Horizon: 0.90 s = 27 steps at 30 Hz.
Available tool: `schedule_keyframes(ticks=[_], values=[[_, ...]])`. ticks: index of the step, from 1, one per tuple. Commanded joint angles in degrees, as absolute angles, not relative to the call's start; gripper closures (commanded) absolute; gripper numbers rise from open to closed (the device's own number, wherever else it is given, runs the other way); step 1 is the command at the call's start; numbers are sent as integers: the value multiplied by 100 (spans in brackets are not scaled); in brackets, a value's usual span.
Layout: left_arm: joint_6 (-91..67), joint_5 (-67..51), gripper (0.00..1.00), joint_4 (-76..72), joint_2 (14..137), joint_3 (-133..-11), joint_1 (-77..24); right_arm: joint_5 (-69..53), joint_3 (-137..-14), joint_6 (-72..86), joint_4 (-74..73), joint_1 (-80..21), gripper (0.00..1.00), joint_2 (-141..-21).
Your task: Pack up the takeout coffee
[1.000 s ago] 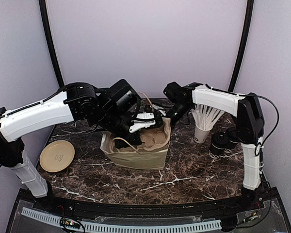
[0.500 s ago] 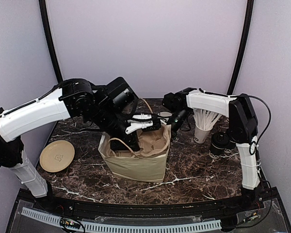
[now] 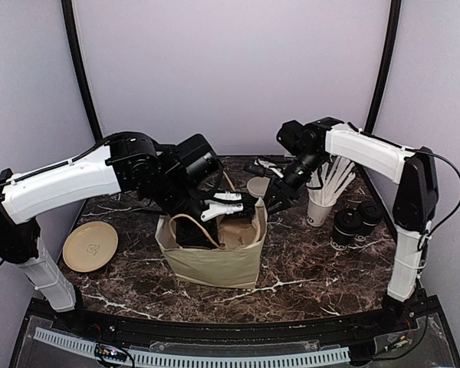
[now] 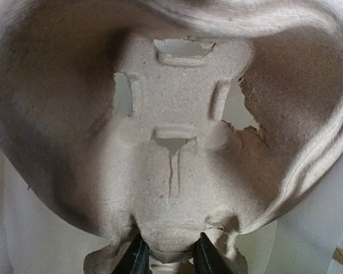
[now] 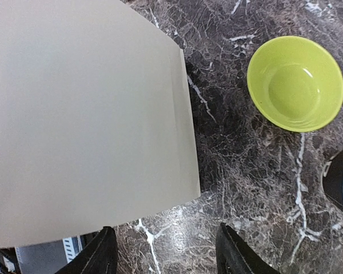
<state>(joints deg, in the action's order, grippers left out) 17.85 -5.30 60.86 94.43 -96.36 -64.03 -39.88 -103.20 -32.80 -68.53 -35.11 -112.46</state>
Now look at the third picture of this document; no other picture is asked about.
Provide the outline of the cream paper carry bag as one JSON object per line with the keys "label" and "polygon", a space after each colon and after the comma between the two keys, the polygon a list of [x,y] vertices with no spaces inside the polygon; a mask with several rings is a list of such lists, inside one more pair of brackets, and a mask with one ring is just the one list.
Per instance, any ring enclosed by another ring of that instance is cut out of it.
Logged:
{"label": "cream paper carry bag", "polygon": [[[226,216],[215,219],[218,230],[222,220],[237,220]],[[155,239],[180,281],[217,288],[252,289],[258,280],[261,250],[267,233],[268,214],[262,199],[258,199],[255,213],[249,220],[258,222],[261,232],[255,243],[244,248],[183,248],[176,242],[175,221],[166,215],[159,217]]]}

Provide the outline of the black plastic cup lid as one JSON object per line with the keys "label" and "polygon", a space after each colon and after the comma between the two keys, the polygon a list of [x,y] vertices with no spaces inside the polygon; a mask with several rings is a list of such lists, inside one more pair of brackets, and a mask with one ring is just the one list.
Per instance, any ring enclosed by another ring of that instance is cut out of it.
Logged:
{"label": "black plastic cup lid", "polygon": [[356,209],[342,209],[334,216],[334,225],[344,233],[357,233],[363,220]]}

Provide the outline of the brown cardboard cup carrier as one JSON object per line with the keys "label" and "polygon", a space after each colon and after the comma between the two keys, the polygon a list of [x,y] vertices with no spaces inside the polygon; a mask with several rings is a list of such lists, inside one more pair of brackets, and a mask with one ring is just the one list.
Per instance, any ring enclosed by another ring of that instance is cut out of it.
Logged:
{"label": "brown cardboard cup carrier", "polygon": [[255,243],[260,232],[261,225],[248,219],[222,220],[218,225],[220,245],[228,250],[244,248]]}

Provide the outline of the black paper coffee cup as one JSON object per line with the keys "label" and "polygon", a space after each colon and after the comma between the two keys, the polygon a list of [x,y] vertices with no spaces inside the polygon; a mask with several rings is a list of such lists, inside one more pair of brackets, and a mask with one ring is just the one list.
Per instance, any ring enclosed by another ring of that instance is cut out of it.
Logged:
{"label": "black paper coffee cup", "polygon": [[357,232],[355,242],[364,242],[373,233],[379,222],[362,222],[360,230]]}

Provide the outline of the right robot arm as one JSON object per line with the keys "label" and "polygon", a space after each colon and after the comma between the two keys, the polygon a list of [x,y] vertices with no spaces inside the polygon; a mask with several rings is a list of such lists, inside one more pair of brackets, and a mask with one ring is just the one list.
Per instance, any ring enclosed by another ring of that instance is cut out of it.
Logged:
{"label": "right robot arm", "polygon": [[409,299],[426,262],[424,255],[431,237],[460,209],[459,197],[450,213],[433,222],[439,200],[435,162],[449,165],[450,161],[426,147],[414,149],[392,143],[332,117],[306,124],[288,121],[281,125],[275,139],[293,160],[270,181],[264,196],[270,215],[284,213],[296,222],[299,214],[293,205],[312,174],[331,156],[349,159],[396,186],[391,210],[396,253],[386,295],[399,303]]}

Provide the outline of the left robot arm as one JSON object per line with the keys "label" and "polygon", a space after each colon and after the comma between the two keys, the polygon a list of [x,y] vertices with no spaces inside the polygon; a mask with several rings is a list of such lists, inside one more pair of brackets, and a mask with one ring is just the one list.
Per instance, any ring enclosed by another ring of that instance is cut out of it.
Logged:
{"label": "left robot arm", "polygon": [[199,133],[177,145],[144,133],[115,133],[74,158],[26,174],[0,174],[0,258],[16,264],[76,334],[92,316],[41,240],[36,215],[91,197],[136,192],[176,220],[179,245],[219,246],[215,220],[204,220],[209,194],[199,184],[222,165]]}

